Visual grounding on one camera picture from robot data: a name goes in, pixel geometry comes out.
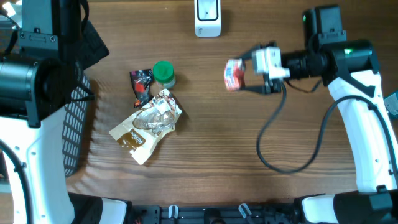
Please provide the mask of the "green lid jar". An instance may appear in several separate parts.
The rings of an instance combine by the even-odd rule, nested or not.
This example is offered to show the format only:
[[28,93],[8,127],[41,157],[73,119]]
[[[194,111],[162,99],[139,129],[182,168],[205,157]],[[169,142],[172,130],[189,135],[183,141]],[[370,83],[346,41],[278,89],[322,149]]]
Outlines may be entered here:
[[159,86],[166,89],[174,87],[175,70],[173,65],[168,61],[159,61],[153,67],[154,79]]

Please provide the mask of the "black red packaged item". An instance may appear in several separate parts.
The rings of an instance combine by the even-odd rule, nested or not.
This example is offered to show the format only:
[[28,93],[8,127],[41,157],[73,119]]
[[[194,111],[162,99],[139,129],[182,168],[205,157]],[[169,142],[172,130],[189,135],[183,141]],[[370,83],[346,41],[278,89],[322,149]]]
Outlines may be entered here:
[[130,79],[133,92],[136,96],[134,107],[140,108],[152,99],[150,94],[150,86],[154,81],[152,70],[144,69],[131,71]]

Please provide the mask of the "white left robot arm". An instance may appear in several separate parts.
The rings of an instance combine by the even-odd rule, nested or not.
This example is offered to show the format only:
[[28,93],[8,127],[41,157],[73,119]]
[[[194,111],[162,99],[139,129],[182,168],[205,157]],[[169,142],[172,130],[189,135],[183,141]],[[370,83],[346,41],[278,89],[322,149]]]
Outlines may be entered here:
[[89,20],[87,1],[22,1],[1,53],[1,150],[10,181],[16,223],[126,223],[124,200],[70,193],[63,146],[66,105],[83,90],[84,71],[109,51]]

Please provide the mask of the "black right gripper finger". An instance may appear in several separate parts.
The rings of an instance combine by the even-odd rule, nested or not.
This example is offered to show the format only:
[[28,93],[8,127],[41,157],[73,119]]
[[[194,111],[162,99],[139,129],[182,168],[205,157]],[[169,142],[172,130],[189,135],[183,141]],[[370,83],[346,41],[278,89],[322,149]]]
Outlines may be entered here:
[[242,53],[240,56],[238,56],[238,59],[242,59],[242,60],[250,60],[252,59],[252,54],[257,51],[257,50],[261,50],[264,49],[266,47],[276,47],[277,43],[276,42],[268,42],[267,44],[263,45],[263,44],[257,44],[254,47],[252,47],[251,49],[249,49],[248,51]]
[[258,86],[245,86],[245,87],[241,88],[241,91],[250,91],[250,92],[253,92],[253,93],[258,93],[260,95],[266,95],[267,94],[265,86],[261,86],[261,85],[258,85]]

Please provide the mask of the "dried mushroom snack bag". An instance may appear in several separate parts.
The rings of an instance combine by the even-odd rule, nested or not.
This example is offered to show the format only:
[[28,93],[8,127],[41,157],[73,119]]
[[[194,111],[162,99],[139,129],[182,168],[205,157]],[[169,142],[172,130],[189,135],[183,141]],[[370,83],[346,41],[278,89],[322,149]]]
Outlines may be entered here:
[[161,90],[153,99],[109,131],[113,139],[143,165],[153,154],[158,142],[175,130],[182,110],[173,94]]

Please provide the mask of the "red white snack packet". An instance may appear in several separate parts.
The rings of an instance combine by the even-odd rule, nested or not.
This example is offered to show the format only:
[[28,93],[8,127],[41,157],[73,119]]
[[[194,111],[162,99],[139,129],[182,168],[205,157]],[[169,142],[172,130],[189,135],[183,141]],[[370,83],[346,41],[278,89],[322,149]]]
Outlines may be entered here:
[[224,82],[226,89],[237,91],[245,87],[244,73],[245,63],[242,59],[230,59],[224,69]]

